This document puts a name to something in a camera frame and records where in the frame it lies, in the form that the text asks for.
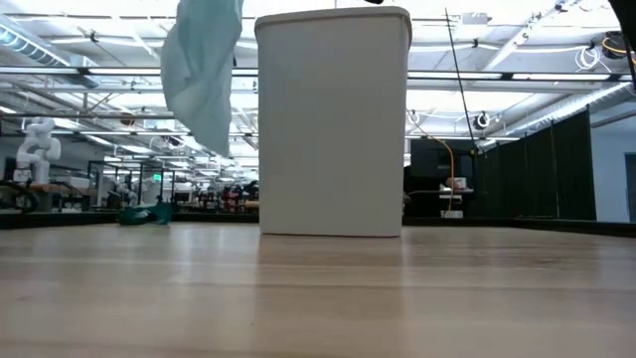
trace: black cable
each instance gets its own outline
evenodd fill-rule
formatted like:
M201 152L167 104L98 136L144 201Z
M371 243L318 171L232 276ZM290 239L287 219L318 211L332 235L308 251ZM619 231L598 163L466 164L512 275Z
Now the black cable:
M470 115L468 115L468 105L466 104L466 94L464 93L464 85L461 82L461 74L459 73L459 63L457 62L457 52L455 51L455 42L453 41L453 31L450 27L450 17L448 16L448 8L445 8L446 12L446 25L448 27L448 36L450 36L450 47L453 51L453 60L455 61L455 71L457 72L457 80L459 81L459 91L461 92L461 100L464 104L464 113L466 114L466 122L468 123L468 130L470 131L470 140L472 140L475 146L475 154L477 154L477 143L475 143L475 136L473 135L473 128L470 126Z

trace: green object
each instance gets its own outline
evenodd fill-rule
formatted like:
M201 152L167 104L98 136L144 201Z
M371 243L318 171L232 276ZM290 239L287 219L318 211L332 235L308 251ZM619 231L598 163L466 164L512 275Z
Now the green object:
M172 221L172 206L158 204L149 208L128 208L117 218L121 226L136 226L144 224L168 225Z

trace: white robot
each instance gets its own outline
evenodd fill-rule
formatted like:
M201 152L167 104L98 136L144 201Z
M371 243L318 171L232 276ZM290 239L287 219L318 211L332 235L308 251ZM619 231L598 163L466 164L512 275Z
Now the white robot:
M130 189L128 189L128 185L124 178L122 178L119 182L113 183L114 188L110 193L116 193L119 197L124 198L124 204L127 207L137 207L139 198L137 195L139 191L139 181L132 182L130 184ZM156 205L157 196L160 192L161 186L159 183L155 183L153 178L143 179L141 181L141 204L139 206L146 207Z
M51 136L56 127L52 118L35 118L33 121L34 123L27 125L27 137L18 148L17 169L13 174L13 180L17 183L26 183L33 179L35 184L48 184L50 161L60 159L62 145ZM31 172L31 164L35 165L35 175Z

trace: white plastic bin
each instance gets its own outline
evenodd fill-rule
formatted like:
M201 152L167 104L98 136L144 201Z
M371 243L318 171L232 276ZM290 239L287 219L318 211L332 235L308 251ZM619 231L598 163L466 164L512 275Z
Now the white plastic bin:
M255 32L261 231L399 236L408 12L274 15Z

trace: black partition wall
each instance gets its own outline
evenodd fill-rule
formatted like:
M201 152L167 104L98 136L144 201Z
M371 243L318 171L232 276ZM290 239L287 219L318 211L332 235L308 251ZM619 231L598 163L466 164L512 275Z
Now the black partition wall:
M596 220L589 112L478 158L480 216Z

